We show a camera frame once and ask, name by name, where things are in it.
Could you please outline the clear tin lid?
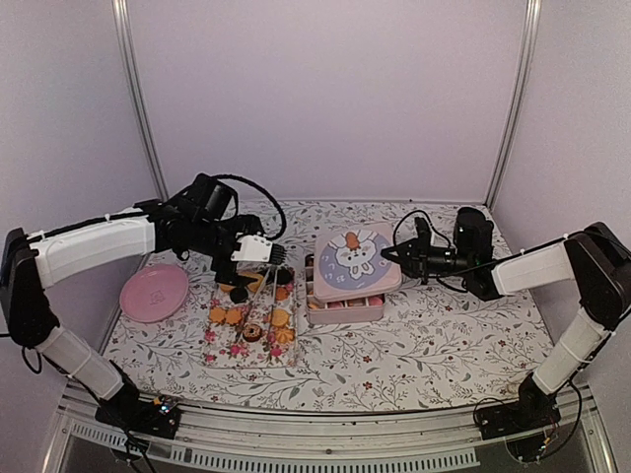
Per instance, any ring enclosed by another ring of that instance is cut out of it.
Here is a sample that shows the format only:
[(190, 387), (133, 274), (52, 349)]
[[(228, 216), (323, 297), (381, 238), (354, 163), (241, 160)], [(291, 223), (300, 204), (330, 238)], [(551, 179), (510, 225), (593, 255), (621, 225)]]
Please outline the clear tin lid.
[(314, 296), (322, 303), (387, 294), (398, 289), (398, 264), (381, 251), (393, 246), (393, 226), (361, 224), (320, 234), (315, 239)]

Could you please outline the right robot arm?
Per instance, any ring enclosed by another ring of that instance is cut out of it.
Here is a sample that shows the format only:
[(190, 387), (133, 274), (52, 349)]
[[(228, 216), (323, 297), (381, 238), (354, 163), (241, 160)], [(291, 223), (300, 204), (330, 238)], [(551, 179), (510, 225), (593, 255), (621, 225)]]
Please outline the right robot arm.
[(437, 230), (421, 211), (410, 212), (415, 236), (382, 249), (386, 260), (422, 283), (459, 277), (465, 292), (483, 302), (571, 281), (579, 308), (547, 358), (521, 382), (516, 401), (475, 409), (484, 439), (552, 426), (560, 421), (557, 394), (572, 386), (630, 315), (630, 251), (610, 228), (590, 226), (518, 254), (494, 256), (494, 224), (472, 207), (456, 212), (452, 237), (435, 246)]

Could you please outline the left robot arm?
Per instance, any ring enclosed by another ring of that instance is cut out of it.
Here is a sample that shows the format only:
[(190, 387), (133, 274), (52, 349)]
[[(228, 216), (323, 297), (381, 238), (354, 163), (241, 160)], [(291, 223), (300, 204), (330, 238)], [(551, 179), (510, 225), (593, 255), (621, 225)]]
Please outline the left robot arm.
[(147, 200), (117, 214), (60, 229), (26, 234), (11, 230), (1, 261), (1, 308), (8, 336), (23, 351), (34, 350), (62, 374), (79, 382), (98, 402), (104, 423), (131, 431), (163, 421), (175, 425), (176, 407), (141, 400), (129, 376), (84, 339), (62, 326), (46, 289), (71, 276), (132, 256), (171, 251), (179, 260), (192, 252), (210, 257), (218, 283), (243, 287), (241, 262), (280, 265), (286, 256), (252, 214), (226, 217), (238, 206), (230, 174), (200, 173), (166, 201)]

